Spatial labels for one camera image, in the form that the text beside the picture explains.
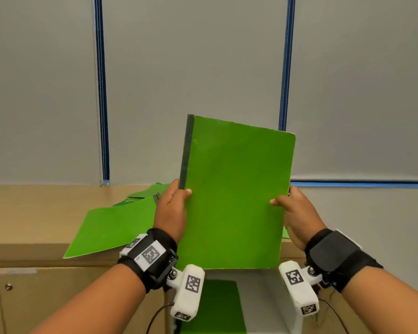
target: black cable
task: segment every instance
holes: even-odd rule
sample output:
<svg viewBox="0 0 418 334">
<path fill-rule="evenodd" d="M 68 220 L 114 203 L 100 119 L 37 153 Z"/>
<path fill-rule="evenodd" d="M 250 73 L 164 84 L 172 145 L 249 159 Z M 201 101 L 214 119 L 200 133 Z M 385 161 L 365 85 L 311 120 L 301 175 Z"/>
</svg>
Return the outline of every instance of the black cable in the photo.
<svg viewBox="0 0 418 334">
<path fill-rule="evenodd" d="M 149 323 L 149 326 L 147 327 L 147 331 L 146 331 L 146 334 L 149 334 L 149 331 L 150 331 L 150 327 L 152 326 L 152 323 L 153 323 L 153 321 L 155 320 L 155 318 L 156 318 L 156 316 L 164 309 L 164 308 L 166 308 L 166 307 L 168 307 L 168 306 L 173 306 L 175 303 L 174 302 L 169 302 L 168 304 L 165 304 L 165 305 L 162 305 L 161 307 L 160 307 L 160 309 L 158 309 L 157 311 L 156 311 L 156 313 L 155 313 L 155 315 L 153 315 L 153 317 L 152 317 L 152 320 L 150 320 L 150 323 Z"/>
<path fill-rule="evenodd" d="M 330 304 L 328 301 L 326 301 L 325 299 L 319 298 L 319 301 L 323 301 L 326 302 L 328 304 L 328 306 L 331 307 L 331 309 L 333 310 L 333 312 L 336 314 L 337 318 L 339 319 L 340 323 L 342 324 L 342 327 L 344 327 L 344 330 L 346 331 L 347 334 L 350 334 L 350 332 L 347 329 L 347 326 L 345 325 L 345 323 L 343 322 L 343 320 L 340 318 L 339 314 L 336 312 L 336 310 L 334 309 L 333 305 Z"/>
</svg>

